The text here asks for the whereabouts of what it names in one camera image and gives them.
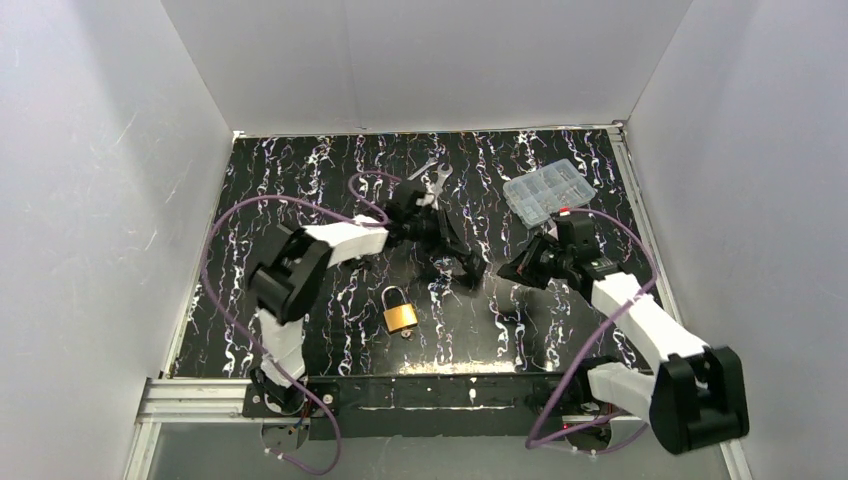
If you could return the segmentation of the large brass padlock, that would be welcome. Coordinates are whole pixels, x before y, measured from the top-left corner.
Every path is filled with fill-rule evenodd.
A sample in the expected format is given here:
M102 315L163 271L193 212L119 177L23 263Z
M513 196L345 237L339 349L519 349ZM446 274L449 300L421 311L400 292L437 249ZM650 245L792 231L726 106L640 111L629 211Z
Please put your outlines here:
M415 328L419 321L414 306L405 290L388 286L381 292L384 321L389 334Z

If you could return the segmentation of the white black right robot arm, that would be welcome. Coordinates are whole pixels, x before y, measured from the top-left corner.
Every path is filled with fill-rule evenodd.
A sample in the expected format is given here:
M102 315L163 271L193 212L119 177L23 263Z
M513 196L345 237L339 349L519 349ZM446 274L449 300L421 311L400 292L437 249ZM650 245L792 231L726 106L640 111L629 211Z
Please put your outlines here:
M552 228L537 233L499 277L527 287L546 289L553 279L565 281L605 320L576 354L548 396L525 440L528 449L606 423L628 413L639 418L669 453L680 455L746 437L750 432L743 365L728 346L712 347L688 331L660 306L650 291L659 279L651 261L646 284L606 257L595 237L600 212L564 208ZM589 357L589 349L616 327L648 362L642 373L614 359ZM584 424L540 434L566 392L578 402L614 406L614 412Z

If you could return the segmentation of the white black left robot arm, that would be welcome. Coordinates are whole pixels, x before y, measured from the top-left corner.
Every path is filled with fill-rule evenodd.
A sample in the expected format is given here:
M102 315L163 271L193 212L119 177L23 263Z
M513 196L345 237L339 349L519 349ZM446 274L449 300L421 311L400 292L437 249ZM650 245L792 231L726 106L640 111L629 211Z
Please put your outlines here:
M380 208L388 218L385 225L358 215L351 222L279 226L248 269L248 294L256 305L265 350L250 378L261 395L283 410L305 399L294 385L306 376L304 318L329 268L410 241L434 258L455 258L470 286L482 280L485 260L460 239L434 191L403 180Z

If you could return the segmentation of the large silver wrench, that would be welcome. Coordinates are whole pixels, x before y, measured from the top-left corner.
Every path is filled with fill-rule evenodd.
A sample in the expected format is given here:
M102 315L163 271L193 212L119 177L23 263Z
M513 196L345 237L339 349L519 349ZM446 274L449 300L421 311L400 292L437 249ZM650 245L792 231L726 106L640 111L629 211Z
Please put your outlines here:
M444 191L444 184L451 176L452 172L453 167L450 164L440 164L436 168L436 180L429 187L429 193L433 196L434 200L436 200Z

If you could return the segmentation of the small silver wrench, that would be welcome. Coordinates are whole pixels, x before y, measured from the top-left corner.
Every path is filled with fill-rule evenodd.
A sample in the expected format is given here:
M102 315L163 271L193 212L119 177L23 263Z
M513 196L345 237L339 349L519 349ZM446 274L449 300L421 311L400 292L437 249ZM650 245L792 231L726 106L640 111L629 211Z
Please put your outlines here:
M411 175L407 177L408 180L414 180L425 173L429 168L437 165L439 161L435 158L428 159L421 167L415 170Z

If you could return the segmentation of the clear plastic screw box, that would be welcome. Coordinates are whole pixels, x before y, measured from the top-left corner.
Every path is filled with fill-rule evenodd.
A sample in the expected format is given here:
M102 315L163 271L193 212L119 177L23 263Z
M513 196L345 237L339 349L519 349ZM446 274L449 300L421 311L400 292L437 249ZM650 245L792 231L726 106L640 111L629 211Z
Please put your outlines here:
M595 195L596 190L567 159L520 175L503 186L507 205L528 229L546 223L563 208L587 205Z

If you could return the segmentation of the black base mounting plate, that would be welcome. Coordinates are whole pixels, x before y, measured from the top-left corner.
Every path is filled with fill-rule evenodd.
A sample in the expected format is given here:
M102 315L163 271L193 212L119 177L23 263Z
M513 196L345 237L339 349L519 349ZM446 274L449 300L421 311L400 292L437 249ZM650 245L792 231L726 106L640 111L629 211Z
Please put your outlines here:
M249 419L305 419L310 440L332 440L326 414L294 387L253 375L242 415ZM306 387L334 413L343 438L526 436L554 393L558 372L317 376ZM580 381L567 387L540 429L565 426L563 416L595 415L610 407L589 400Z

